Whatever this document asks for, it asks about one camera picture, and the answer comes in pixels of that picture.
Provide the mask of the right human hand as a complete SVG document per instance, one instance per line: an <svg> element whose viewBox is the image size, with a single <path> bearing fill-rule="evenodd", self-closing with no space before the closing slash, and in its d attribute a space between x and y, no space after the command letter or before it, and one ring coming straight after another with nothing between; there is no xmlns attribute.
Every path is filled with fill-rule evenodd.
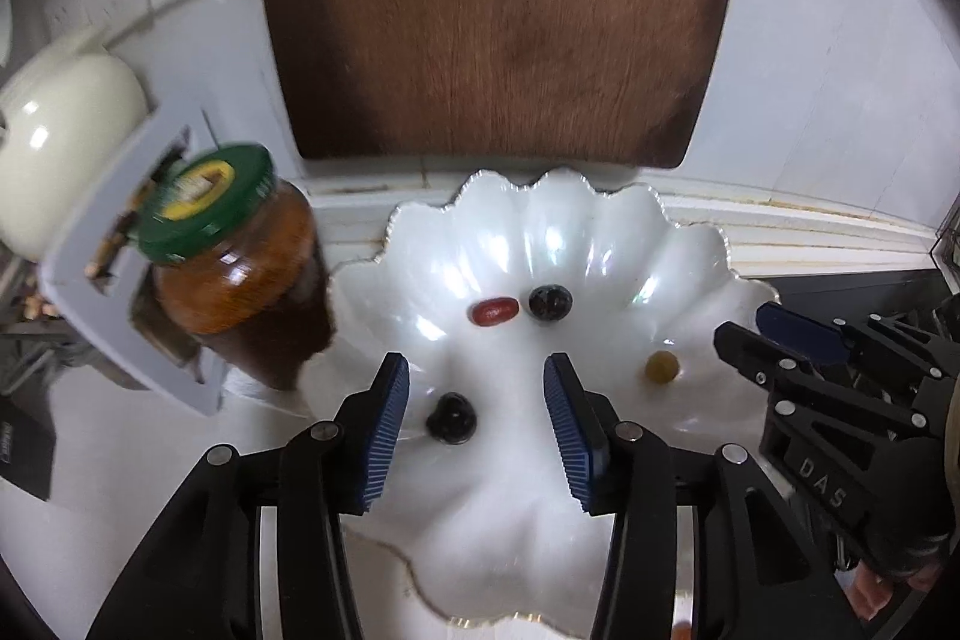
<svg viewBox="0 0 960 640"><path fill-rule="evenodd" d="M927 593L934 587L940 572L942 565L932 562L907 578L905 585L914 591ZM896 580L878 575L866 562L859 562L854 571L853 583L846 588L846 596L853 606L854 614L864 622L869 622L890 603L895 585Z"/></svg>

